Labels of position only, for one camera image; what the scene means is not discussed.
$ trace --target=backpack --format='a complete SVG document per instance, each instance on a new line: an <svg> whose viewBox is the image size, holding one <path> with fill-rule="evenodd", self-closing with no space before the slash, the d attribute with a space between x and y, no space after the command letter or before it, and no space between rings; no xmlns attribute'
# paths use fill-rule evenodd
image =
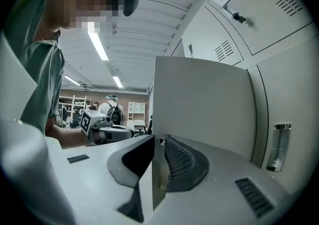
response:
<svg viewBox="0 0 319 225"><path fill-rule="evenodd" d="M106 103L111 107L106 115L111 118L111 121L115 125L122 125L123 115L121 109L119 108L119 104L116 104L116 106L113 107L109 102Z"/></svg>

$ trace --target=ventilation grille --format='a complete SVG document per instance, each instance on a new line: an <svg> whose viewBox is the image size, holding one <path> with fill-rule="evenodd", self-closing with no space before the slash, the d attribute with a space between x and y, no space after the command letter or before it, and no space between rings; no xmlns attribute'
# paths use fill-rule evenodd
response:
<svg viewBox="0 0 319 225"><path fill-rule="evenodd" d="M266 199L261 191L248 178L237 180L235 183L258 218L274 208L268 199Z"/></svg>
<svg viewBox="0 0 319 225"><path fill-rule="evenodd" d="M215 49L215 53L218 61L222 61L230 54L234 53L233 48L231 48L228 41L224 42L221 46Z"/></svg>
<svg viewBox="0 0 319 225"><path fill-rule="evenodd" d="M191 155L174 144L172 141L165 143L165 156L170 169L170 180L173 181L186 172L188 172L193 164Z"/></svg>
<svg viewBox="0 0 319 225"><path fill-rule="evenodd" d="M293 16L297 12L303 9L303 7L296 0L279 0L276 3L284 12Z"/></svg>

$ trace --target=ceiling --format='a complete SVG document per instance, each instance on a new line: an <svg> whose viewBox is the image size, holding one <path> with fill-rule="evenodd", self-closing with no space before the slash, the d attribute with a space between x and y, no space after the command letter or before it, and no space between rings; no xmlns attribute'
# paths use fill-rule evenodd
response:
<svg viewBox="0 0 319 225"><path fill-rule="evenodd" d="M92 91L118 91L112 78L118 76L124 87L121 92L146 93L153 82L155 57L171 56L181 39L179 29L195 1L140 0L130 17L95 20L109 61L101 60L86 28L63 29L60 45L66 60L65 75ZM118 32L112 34L115 24ZM62 88L84 89L65 78Z"/></svg>

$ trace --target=white cabinet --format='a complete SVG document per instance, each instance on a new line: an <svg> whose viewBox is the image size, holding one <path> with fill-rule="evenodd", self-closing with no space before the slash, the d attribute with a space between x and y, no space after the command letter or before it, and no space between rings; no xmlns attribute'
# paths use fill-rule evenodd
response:
<svg viewBox="0 0 319 225"><path fill-rule="evenodd" d="M242 56L224 26L205 7L191 21L182 41L185 57L235 65Z"/></svg>
<svg viewBox="0 0 319 225"><path fill-rule="evenodd" d="M262 169L290 193L312 175L319 153L319 39L289 49L258 64L268 102L268 141ZM287 156L280 172L266 170L274 124L291 123Z"/></svg>
<svg viewBox="0 0 319 225"><path fill-rule="evenodd" d="M212 0L208 3L220 10L220 6ZM253 23L247 27L227 17L253 55L313 20L302 0L230 0L227 4Z"/></svg>

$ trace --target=person with backpack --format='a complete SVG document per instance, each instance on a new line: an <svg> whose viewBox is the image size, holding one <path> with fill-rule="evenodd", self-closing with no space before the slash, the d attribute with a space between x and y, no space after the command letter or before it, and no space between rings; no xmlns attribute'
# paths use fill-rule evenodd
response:
<svg viewBox="0 0 319 225"><path fill-rule="evenodd" d="M116 103L118 98L114 94L109 94L106 99L106 102L100 105L98 112L109 116L115 125L124 125L123 107Z"/></svg>

